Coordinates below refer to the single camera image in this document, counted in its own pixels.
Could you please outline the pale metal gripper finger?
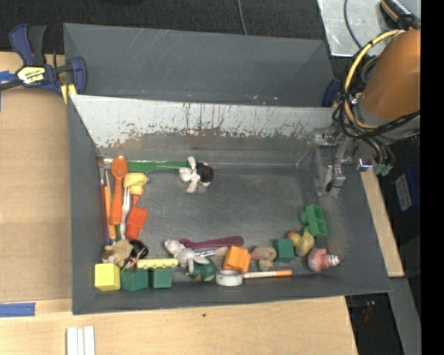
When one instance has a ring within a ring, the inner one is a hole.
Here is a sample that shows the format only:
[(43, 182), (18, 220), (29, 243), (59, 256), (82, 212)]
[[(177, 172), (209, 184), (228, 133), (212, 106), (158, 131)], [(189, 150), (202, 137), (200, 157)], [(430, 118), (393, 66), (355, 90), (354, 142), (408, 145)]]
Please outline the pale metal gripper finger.
[(316, 190), (319, 196), (338, 197), (345, 182), (342, 163), (317, 164)]
[(340, 142), (340, 133), (336, 126), (315, 129), (312, 140), (317, 146), (337, 146)]

